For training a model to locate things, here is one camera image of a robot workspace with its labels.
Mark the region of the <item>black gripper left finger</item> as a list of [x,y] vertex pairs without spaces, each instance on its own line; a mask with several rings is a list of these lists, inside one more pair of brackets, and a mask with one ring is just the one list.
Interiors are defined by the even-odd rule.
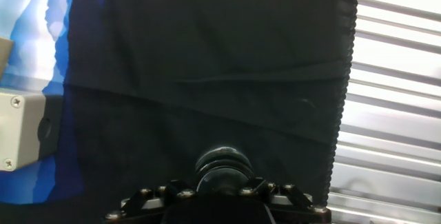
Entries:
[[103,217],[103,224],[159,224],[168,208],[196,197],[194,188],[185,181],[172,180],[157,188],[141,188],[121,207]]

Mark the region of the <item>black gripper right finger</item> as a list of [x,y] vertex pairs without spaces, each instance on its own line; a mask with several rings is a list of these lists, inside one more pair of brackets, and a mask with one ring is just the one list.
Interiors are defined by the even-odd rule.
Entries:
[[239,196],[262,203],[275,223],[331,223],[331,210],[314,205],[310,195],[294,184],[278,185],[263,178],[252,178],[239,189]]

